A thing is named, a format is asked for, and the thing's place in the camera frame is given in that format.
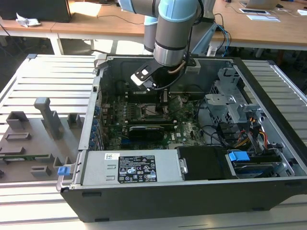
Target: paper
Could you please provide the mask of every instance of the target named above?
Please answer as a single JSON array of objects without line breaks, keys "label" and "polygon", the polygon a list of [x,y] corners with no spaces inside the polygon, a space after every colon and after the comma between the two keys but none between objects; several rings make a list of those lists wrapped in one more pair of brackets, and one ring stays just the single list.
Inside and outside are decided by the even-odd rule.
[{"label": "paper", "polygon": [[26,28],[28,28],[29,26],[35,26],[35,25],[41,24],[41,23],[38,22],[37,19],[34,19],[34,18],[27,19],[27,18],[24,18],[24,17],[18,15],[17,13],[16,13],[16,15],[17,15],[16,22],[18,22],[19,25],[22,25]]},{"label": "paper", "polygon": [[297,12],[298,12],[300,15],[307,16],[307,11],[304,11],[304,10],[297,10]]},{"label": "paper", "polygon": [[260,15],[247,15],[251,20],[268,21],[268,22],[280,22],[277,18],[272,16],[260,16]]}]

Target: black plastic cover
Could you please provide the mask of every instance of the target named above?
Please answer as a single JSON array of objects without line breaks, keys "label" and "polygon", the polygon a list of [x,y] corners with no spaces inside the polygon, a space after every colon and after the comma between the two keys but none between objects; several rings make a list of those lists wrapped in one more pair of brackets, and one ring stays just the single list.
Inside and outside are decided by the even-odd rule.
[{"label": "black plastic cover", "polygon": [[227,150],[222,147],[179,147],[178,153],[187,163],[185,181],[234,179],[225,157]]}]

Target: white cloth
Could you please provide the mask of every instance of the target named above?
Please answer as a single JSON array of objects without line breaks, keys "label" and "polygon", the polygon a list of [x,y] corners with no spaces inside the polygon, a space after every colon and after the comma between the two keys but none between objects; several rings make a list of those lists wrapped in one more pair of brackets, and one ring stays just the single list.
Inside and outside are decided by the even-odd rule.
[{"label": "white cloth", "polygon": [[17,13],[17,19],[16,22],[18,22],[19,25],[22,25],[26,28],[28,28],[29,26],[35,26],[35,25],[40,25],[41,23],[39,23],[39,21],[37,19],[31,18],[31,19],[27,19],[24,18],[22,16],[19,16]]}]

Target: warning label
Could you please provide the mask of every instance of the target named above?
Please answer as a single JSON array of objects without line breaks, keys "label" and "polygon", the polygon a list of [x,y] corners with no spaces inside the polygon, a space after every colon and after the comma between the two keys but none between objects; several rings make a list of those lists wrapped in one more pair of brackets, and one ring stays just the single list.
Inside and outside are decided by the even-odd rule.
[{"label": "warning label", "polygon": [[133,156],[118,158],[118,182],[157,182],[154,156]]}]

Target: yellow wire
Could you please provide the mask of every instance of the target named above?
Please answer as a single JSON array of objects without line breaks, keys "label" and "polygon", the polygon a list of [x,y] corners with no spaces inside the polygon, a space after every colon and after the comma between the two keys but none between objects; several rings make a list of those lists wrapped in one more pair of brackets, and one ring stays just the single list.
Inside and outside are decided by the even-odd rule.
[{"label": "yellow wire", "polygon": [[249,139],[247,138],[246,140],[244,140],[243,142],[239,143],[238,145],[235,146],[235,148],[240,147],[242,145],[244,145],[245,143],[247,143],[249,141]]}]

